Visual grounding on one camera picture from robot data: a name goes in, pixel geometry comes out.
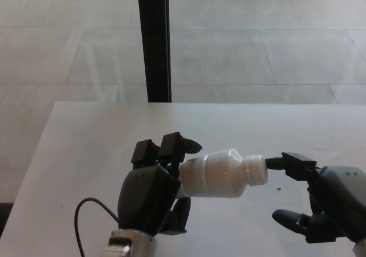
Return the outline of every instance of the black pole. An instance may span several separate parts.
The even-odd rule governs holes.
[[[169,0],[138,0],[149,102],[171,102]]]

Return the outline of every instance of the white table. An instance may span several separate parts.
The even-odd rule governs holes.
[[[97,197],[114,212],[137,141],[180,131],[200,154],[236,148],[242,155],[300,152],[318,165],[366,171],[366,106],[330,105],[55,105],[0,240],[0,256],[79,256],[76,205]],[[269,182],[238,199],[193,199],[186,229],[158,235],[157,256],[345,257],[353,244],[306,244],[271,218],[278,208],[310,213],[306,185],[270,172]],[[79,217],[87,257],[107,245],[115,222],[96,204]]]

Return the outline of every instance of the white plastic bottle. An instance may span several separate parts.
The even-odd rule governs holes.
[[[181,197],[240,197],[246,185],[268,181],[265,159],[261,155],[241,157],[235,149],[184,161],[179,166]]]

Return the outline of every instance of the black cable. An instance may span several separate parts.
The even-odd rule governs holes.
[[[78,247],[80,250],[80,255],[81,257],[85,257],[84,254],[84,250],[82,249],[82,245],[81,245],[81,241],[80,241],[80,234],[79,234],[79,227],[78,227],[78,215],[79,215],[79,210],[81,208],[81,206],[86,203],[87,201],[93,201],[97,204],[99,204],[106,212],[108,212],[108,214],[117,222],[118,222],[118,217],[116,214],[113,213],[112,210],[110,210],[104,203],[102,203],[101,201],[99,201],[96,198],[85,198],[83,199],[83,201],[81,201],[78,206],[76,207],[75,210],[75,217],[74,217],[74,228],[75,228],[75,235],[76,235],[76,241],[78,242]]]

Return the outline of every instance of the tiled floor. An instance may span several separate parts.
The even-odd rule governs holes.
[[[170,0],[173,101],[366,104],[366,0]],[[0,202],[57,100],[146,102],[137,0],[0,0]]]

